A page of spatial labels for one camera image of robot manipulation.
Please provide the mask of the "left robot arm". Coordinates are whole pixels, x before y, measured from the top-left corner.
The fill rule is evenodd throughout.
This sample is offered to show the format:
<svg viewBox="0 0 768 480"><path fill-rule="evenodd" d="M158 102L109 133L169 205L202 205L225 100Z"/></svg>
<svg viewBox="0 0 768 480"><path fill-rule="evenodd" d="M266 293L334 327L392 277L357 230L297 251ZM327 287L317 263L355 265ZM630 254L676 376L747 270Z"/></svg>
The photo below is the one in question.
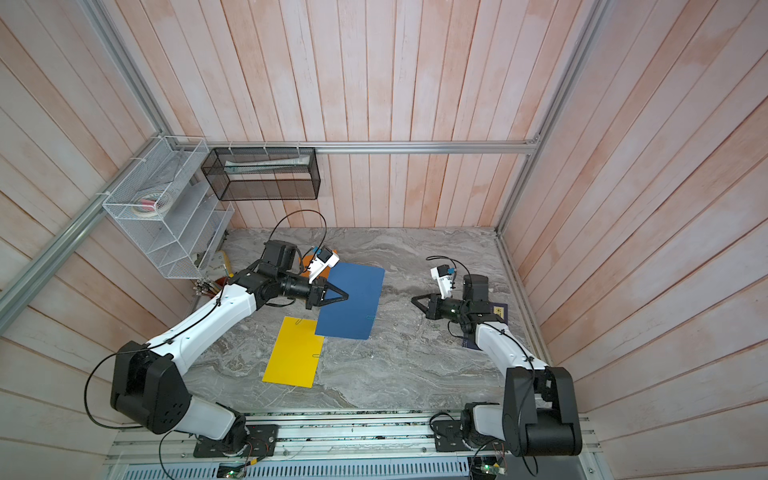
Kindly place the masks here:
<svg viewBox="0 0 768 480"><path fill-rule="evenodd" d="M307 275L294 272L295 245L269 240L261 257L231 277L221 291L181 323L140 345L130 341L116 354L110 404L155 434L178 431L210 440L226 454L246 445L244 414L192 395L184 376L197 358L231 327L285 297L307 309L347 300L322 277L339 257L327 247L313 254Z"/></svg>

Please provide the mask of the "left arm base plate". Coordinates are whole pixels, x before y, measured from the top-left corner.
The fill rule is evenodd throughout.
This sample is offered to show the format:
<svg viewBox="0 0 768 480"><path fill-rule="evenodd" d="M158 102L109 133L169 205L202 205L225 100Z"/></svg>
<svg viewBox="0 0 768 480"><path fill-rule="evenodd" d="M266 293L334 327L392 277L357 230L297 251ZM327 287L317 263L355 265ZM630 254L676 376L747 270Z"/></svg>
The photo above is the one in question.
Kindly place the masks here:
<svg viewBox="0 0 768 480"><path fill-rule="evenodd" d="M194 458L256 457L274 455L279 426L276 424L235 424L223 439L213 440L199 436L193 451Z"/></svg>

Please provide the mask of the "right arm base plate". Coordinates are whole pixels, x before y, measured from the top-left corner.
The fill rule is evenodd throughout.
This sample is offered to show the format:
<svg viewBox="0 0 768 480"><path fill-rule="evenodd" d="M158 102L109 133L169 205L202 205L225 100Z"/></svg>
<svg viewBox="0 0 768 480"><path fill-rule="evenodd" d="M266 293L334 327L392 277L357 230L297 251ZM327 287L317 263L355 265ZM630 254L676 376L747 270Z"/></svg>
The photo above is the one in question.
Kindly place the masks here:
<svg viewBox="0 0 768 480"><path fill-rule="evenodd" d="M429 428L438 452L469 452L477 449L491 451L504 450L506 447L502 440L475 432L461 420L453 420L445 415L431 419Z"/></svg>

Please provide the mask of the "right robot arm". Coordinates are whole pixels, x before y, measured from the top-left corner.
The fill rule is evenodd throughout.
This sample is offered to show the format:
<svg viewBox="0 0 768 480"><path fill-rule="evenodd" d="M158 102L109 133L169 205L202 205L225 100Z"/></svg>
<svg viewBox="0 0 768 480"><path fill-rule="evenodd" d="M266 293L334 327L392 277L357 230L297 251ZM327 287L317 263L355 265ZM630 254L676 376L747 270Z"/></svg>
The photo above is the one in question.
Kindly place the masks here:
<svg viewBox="0 0 768 480"><path fill-rule="evenodd" d="M431 270L439 291L411 298L429 320L457 324L504 376L499 404L468 403L461 415L463 441L471 448L504 444L517 457L577 456L582 434L571 374L523 346L489 301L488 278L466 274L453 296L455 269Z"/></svg>

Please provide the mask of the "blue paper document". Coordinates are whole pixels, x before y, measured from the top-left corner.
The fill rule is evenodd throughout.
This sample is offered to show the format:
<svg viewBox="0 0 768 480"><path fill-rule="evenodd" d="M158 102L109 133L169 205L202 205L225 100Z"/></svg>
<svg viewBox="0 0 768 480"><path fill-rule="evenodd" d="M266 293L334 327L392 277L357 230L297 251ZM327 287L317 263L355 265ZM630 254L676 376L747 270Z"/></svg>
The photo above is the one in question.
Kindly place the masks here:
<svg viewBox="0 0 768 480"><path fill-rule="evenodd" d="M320 308L315 334L367 340L377 317L385 270L380 267L338 263L330 270L331 284L348 299Z"/></svg>

